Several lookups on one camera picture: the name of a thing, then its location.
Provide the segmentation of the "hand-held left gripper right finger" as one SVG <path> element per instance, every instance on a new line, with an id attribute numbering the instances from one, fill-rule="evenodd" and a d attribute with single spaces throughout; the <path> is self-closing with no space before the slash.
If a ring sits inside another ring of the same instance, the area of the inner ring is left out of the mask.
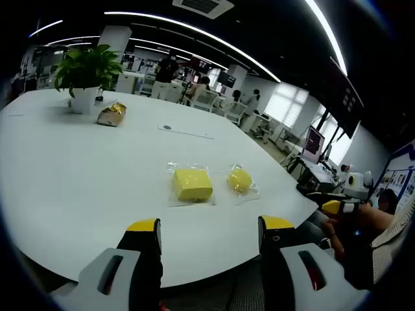
<path id="1" fill-rule="evenodd" d="M 368 295 L 323 249 L 299 244 L 289 221 L 261 215 L 258 236 L 265 310 L 355 310 Z"/>

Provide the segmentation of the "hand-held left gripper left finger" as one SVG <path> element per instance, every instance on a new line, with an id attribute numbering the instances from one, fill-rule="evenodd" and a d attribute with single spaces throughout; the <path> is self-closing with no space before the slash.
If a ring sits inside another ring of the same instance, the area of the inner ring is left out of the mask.
<path id="1" fill-rule="evenodd" d="M 80 273 L 81 310 L 163 310 L 160 298 L 161 221 L 127 227 L 116 248 L 105 249 Z"/>

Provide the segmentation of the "person's right hand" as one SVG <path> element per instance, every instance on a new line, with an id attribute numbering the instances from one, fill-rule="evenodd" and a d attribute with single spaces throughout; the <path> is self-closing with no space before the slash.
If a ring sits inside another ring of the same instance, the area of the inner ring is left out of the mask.
<path id="1" fill-rule="evenodd" d="M 322 222 L 322 231 L 326 234 L 326 237 L 330 240 L 331 247 L 334 249 L 335 258 L 342 262 L 344 260 L 344 247 L 342 242 L 339 240 L 336 231 L 335 225 L 337 221 L 332 218 L 328 218 Z"/>

